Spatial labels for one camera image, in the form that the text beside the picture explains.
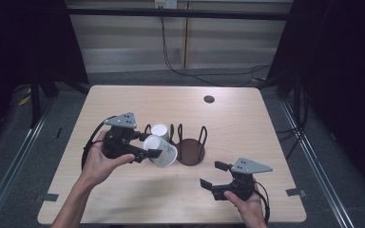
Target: gray floor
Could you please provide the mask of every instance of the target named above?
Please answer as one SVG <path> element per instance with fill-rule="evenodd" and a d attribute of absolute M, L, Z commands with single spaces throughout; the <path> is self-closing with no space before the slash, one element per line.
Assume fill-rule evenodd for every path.
<path fill-rule="evenodd" d="M 241 70 L 244 69 L 217 70 L 217 72 L 240 72 Z M 190 73 L 211 71 L 216 72 L 215 70 L 191 70 Z M 242 85 L 249 81 L 249 77 L 249 75 L 235 77 L 199 76 L 199 78 L 211 81 L 218 86 Z M 89 79 L 92 85 L 211 86 L 195 77 L 179 76 L 169 70 L 97 73 L 90 74 Z M 251 82 L 245 86 L 256 84 L 257 82 Z M 60 93 L 52 101 L 44 126 L 0 209 L 0 227 L 41 226 L 36 218 L 42 203 L 35 199 L 38 195 L 48 191 L 86 98 L 86 95 L 74 91 L 66 85 L 58 86 Z M 261 92 L 262 97 L 274 128 L 277 131 L 290 129 L 291 125 L 289 125 L 283 112 L 281 100 L 277 98 L 275 89 L 275 87 L 265 88 Z M 30 102 L 23 106 L 17 105 L 25 93 L 25 90 L 21 90 L 13 94 L 10 112 L 0 125 L 0 180 L 5 177 L 11 162 L 29 132 Z M 49 104 L 49 99 L 43 96 L 43 106 L 44 104 Z M 282 139 L 288 134 L 278 134 L 278 137 Z M 315 149 L 318 161 L 342 200 L 354 227 L 365 227 L 365 179 L 349 161 L 342 146 L 332 140 L 330 131 L 320 121 L 312 107 L 309 111 L 305 134 Z M 289 153 L 295 141 L 296 137 L 283 141 L 281 143 L 283 153 Z M 288 160 L 288 164 L 298 189 L 304 190 L 307 194 L 306 197 L 302 198 L 307 219 L 297 224 L 270 223 L 269 227 L 340 227 L 340 223 L 321 190 L 301 146 L 296 147 Z"/>

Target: paper cup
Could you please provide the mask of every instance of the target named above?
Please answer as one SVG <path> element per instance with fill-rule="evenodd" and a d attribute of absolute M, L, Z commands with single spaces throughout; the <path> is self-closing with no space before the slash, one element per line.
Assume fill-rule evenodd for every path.
<path fill-rule="evenodd" d="M 151 159 L 156 166 L 161 168 L 166 168 L 177 158 L 177 148 L 157 135 L 150 135 L 144 140 L 144 150 L 148 149 L 162 150 L 159 158 Z"/>
<path fill-rule="evenodd" d="M 162 139 L 164 139 L 166 142 L 168 142 L 169 140 L 169 136 L 168 136 L 168 127 L 166 124 L 164 123 L 155 123 L 151 128 L 150 128 L 150 132 L 153 135 L 157 135 L 162 137 Z"/>

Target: table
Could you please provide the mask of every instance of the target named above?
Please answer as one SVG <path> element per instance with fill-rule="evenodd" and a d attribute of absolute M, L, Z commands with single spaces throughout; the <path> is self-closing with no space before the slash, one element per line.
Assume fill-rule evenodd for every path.
<path fill-rule="evenodd" d="M 215 102 L 206 103 L 203 98 L 207 95 Z M 273 167 L 272 172 L 254 175 L 269 194 L 270 221 L 306 219 L 300 197 L 287 196 L 286 190 L 296 186 L 257 89 L 96 85 L 87 95 L 48 190 L 59 197 L 43 203 L 39 222 L 52 223 L 64 204 L 81 173 L 83 147 L 97 125 L 128 111 L 134 112 L 136 130 L 141 132 L 147 124 L 183 124 L 184 137 L 198 139 L 202 126 L 206 126 L 204 159 L 196 166 L 175 161 L 159 168 L 144 160 L 117 168 L 91 192 L 82 223 L 241 223 L 240 214 L 229 201 L 215 201 L 200 187 L 200 178 L 213 184 L 231 182 L 230 173 L 216 169 L 214 161 L 234 163 L 238 157 Z M 143 146 L 139 141 L 131 144 Z"/>

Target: wire cup holder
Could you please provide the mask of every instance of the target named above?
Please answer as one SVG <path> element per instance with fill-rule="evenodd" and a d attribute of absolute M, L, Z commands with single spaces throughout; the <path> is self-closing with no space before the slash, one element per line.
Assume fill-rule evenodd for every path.
<path fill-rule="evenodd" d="M 147 133 L 147 130 L 151 129 L 151 125 L 148 124 L 144 129 L 144 133 Z M 177 160 L 185 165 L 197 165 L 202 162 L 205 156 L 205 143 L 207 139 L 207 129 L 203 125 L 201 128 L 200 137 L 198 140 L 194 139 L 183 139 L 183 125 L 180 123 L 177 129 L 179 142 L 173 142 L 174 136 L 174 125 L 170 125 L 170 137 L 168 143 L 174 145 L 177 148 L 178 155 Z"/>

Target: round coaster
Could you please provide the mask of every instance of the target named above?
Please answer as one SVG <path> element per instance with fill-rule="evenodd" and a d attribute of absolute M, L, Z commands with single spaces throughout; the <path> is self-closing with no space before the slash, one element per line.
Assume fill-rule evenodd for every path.
<path fill-rule="evenodd" d="M 194 139 L 185 139 L 177 143 L 179 156 L 177 160 L 185 165 L 196 165 L 202 162 L 205 156 L 205 148 L 202 149 L 202 143 Z"/>

